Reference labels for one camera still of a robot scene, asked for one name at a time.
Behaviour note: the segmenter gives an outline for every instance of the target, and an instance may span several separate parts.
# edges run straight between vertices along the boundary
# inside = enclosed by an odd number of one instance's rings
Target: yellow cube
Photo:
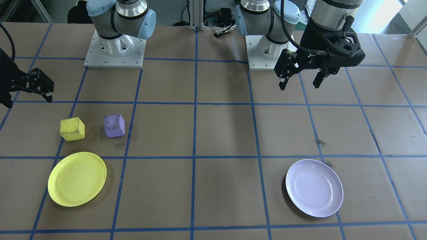
[[[61,120],[59,134],[67,141],[85,138],[85,124],[78,117]]]

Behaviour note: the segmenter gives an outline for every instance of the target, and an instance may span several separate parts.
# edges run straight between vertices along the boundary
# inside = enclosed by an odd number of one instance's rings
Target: yellow plate
[[[96,154],[78,152],[60,161],[52,170],[47,189],[53,201],[66,207],[94,198],[107,177],[104,161]]]

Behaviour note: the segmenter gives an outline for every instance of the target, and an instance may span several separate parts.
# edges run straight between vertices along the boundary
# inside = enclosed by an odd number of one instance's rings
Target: purple cube
[[[104,132],[109,138],[125,135],[125,120],[120,113],[104,116]]]

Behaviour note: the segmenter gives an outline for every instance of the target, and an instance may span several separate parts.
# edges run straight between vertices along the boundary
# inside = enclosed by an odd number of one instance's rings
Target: white mounting plate
[[[267,60],[257,51],[257,45],[261,37],[262,35],[245,36],[249,70],[274,71],[274,66],[276,65],[277,61]],[[285,45],[285,48],[291,50],[292,52],[296,51],[296,47],[294,47],[290,42]]]
[[[86,67],[135,67],[141,68],[144,59],[145,42],[144,39],[130,37],[133,40],[133,52],[120,57],[110,57],[104,54],[99,45],[99,36],[95,30],[91,45],[85,59]]]

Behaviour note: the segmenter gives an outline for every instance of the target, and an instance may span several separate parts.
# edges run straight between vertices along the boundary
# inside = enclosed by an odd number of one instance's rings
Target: white plate
[[[299,160],[286,174],[286,190],[292,202],[313,217],[328,217],[341,207],[342,184],[326,164],[313,159]]]

